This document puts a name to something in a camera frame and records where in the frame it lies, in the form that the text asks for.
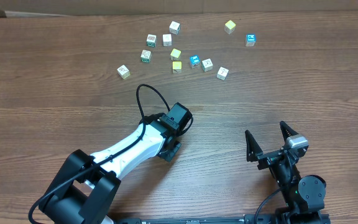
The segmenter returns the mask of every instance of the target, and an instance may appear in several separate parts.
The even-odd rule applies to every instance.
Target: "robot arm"
[[[145,116],[130,136],[103,151],[90,156],[81,150],[73,152],[63,163],[45,194],[53,190],[54,193],[40,201],[40,210],[57,224],[113,224],[106,214],[121,179],[150,157],[159,156],[170,162],[181,146],[177,137],[187,131],[185,126],[189,120],[193,121],[189,110],[176,103],[167,114]],[[142,139],[123,152],[122,149],[126,149],[141,136],[144,126]],[[93,189],[89,197],[73,183],[61,186],[64,181],[85,169],[92,171],[76,181],[85,182]]]

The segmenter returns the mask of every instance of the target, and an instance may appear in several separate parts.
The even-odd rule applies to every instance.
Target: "cube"
[[[164,34],[162,36],[162,45],[163,46],[172,46],[172,36],[171,34]]]
[[[121,65],[121,67],[117,68],[117,71],[123,79],[126,79],[131,74],[125,65]]]
[[[152,59],[152,52],[149,50],[143,50],[140,58],[142,59],[142,62],[150,63]]]
[[[246,38],[246,47],[253,47],[256,43],[255,34],[247,34]]]
[[[173,49],[171,52],[171,60],[179,60],[181,51],[178,49]]]
[[[146,44],[149,47],[155,47],[155,42],[157,41],[157,36],[153,34],[147,35]]]
[[[169,32],[178,35],[179,30],[180,30],[180,23],[172,21],[171,25],[169,26]]]
[[[203,60],[201,62],[201,66],[203,67],[204,72],[212,70],[213,64],[211,59]]]
[[[172,72],[181,73],[181,62],[172,62]]]
[[[198,55],[194,55],[190,57],[190,67],[195,68],[200,64],[200,58]]]
[[[218,75],[216,77],[221,80],[225,80],[227,77],[227,74],[229,73],[228,69],[225,69],[224,67],[221,67],[218,71]]]
[[[236,24],[233,21],[229,21],[224,25],[224,31],[226,31],[227,34],[233,33],[235,29],[236,29]]]

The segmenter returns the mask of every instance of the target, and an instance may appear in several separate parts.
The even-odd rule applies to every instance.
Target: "wooden table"
[[[237,27],[228,35],[230,19]],[[162,47],[171,21],[181,33]],[[256,34],[255,47],[245,48],[246,33]],[[158,47],[145,46],[147,34]],[[181,74],[172,74],[173,47]],[[140,62],[144,49],[150,64]],[[191,69],[194,54],[213,70]],[[216,78],[220,66],[226,81]],[[323,212],[358,223],[358,11],[0,19],[0,223],[27,223],[69,153],[100,151],[133,132],[140,83],[187,106],[195,121],[174,161],[147,160],[123,179],[112,217],[254,213],[277,185],[246,162],[244,131],[269,152],[283,144],[284,120],[310,141],[301,175],[328,183]],[[146,114],[165,111],[152,91],[140,97]],[[279,195],[262,213],[283,205]]]

